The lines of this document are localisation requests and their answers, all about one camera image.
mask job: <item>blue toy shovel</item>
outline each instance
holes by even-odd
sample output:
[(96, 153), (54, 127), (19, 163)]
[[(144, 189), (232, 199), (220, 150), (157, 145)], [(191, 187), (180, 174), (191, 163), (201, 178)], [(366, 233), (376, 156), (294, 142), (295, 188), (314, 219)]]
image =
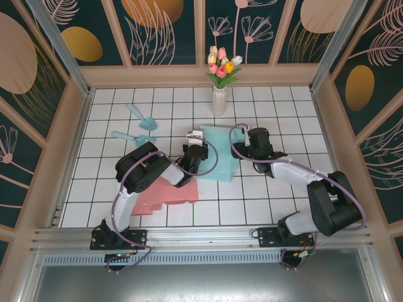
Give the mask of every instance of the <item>blue toy shovel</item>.
[(143, 146), (147, 141), (155, 142), (157, 140), (156, 137), (148, 137), (147, 135), (139, 135), (138, 137), (133, 137), (131, 135), (124, 134), (122, 132), (113, 131), (112, 136), (116, 138), (121, 138), (124, 140), (132, 140), (136, 142), (136, 146)]
[(141, 122), (139, 124), (140, 128), (152, 131), (157, 129), (157, 123), (154, 121), (152, 117), (149, 118), (144, 118), (144, 116), (140, 113), (140, 111), (133, 105), (133, 104), (127, 104), (127, 108), (135, 115), (137, 116)]

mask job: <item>flower vase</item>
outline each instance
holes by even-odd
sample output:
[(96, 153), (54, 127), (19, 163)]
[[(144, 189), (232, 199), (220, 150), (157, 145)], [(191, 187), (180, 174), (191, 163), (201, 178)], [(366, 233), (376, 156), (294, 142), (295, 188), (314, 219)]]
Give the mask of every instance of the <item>flower vase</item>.
[(225, 111), (225, 101), (227, 100), (227, 93), (225, 88), (219, 89), (217, 87), (213, 88), (213, 115), (220, 117)]

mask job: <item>tulip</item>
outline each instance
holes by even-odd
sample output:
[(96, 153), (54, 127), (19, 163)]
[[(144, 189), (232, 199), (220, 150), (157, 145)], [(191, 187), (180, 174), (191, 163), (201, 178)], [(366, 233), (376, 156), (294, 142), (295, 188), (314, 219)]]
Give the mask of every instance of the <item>tulip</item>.
[(217, 56), (219, 50), (217, 49), (217, 46), (210, 46), (210, 53), (212, 53), (214, 55), (214, 57)]
[(217, 61), (217, 59), (215, 58), (214, 54), (211, 53), (210, 55), (208, 55), (207, 63), (208, 63), (209, 65), (210, 65), (210, 64), (215, 64), (216, 61)]
[(228, 58), (227, 58), (227, 57), (224, 57), (224, 58), (221, 60), (220, 65), (221, 65), (221, 66), (225, 66), (226, 63), (228, 63), (228, 62), (229, 62)]
[(235, 67), (237, 67), (242, 63), (242, 57), (237, 55), (236, 57), (232, 58), (231, 62), (234, 63)]
[(223, 58), (225, 58), (227, 56), (227, 52), (225, 51), (224, 47), (220, 47), (219, 49), (219, 53), (217, 55), (217, 57), (219, 58), (219, 60), (222, 60)]
[(208, 66), (208, 68), (210, 69), (210, 72), (212, 73), (212, 74), (215, 74), (216, 72), (217, 72), (217, 69), (219, 68), (217, 65), (215, 65), (215, 64), (210, 64), (209, 66)]
[(225, 69), (226, 69), (227, 73), (230, 74), (232, 72), (232, 69), (234, 69), (234, 63), (232, 63), (232, 62), (226, 63)]
[(219, 77), (220, 79), (222, 79), (223, 77), (225, 77), (227, 75), (227, 71), (225, 69), (224, 66), (221, 66), (217, 69), (217, 73), (216, 73), (217, 77)]

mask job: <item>light blue cloth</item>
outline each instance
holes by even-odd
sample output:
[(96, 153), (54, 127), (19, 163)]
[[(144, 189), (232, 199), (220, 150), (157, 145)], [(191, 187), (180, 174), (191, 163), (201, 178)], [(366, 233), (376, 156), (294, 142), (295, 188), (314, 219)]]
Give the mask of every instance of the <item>light blue cloth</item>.
[[(200, 126), (203, 131), (203, 136), (206, 140), (214, 145), (219, 153), (219, 162), (215, 169), (204, 176), (197, 176), (201, 179), (209, 179), (211, 181), (225, 181), (230, 182), (239, 169), (239, 160), (232, 157), (231, 146), (228, 141), (228, 133), (230, 128), (214, 127), (214, 126)], [(242, 130), (235, 129), (232, 132), (232, 142), (245, 142), (245, 134)], [(199, 166), (199, 173), (208, 171), (215, 163), (215, 152), (208, 146), (208, 159), (201, 162)]]

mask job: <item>pink cloth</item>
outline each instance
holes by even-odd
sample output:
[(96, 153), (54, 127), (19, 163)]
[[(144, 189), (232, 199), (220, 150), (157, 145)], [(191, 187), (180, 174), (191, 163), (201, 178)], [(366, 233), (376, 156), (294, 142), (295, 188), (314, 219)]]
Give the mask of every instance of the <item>pink cloth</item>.
[(197, 180), (191, 181), (181, 188), (176, 188), (165, 179), (158, 177), (156, 181), (140, 194), (133, 208), (132, 216), (151, 215), (153, 211), (159, 211), (162, 204), (182, 204), (187, 201), (198, 201), (199, 193)]

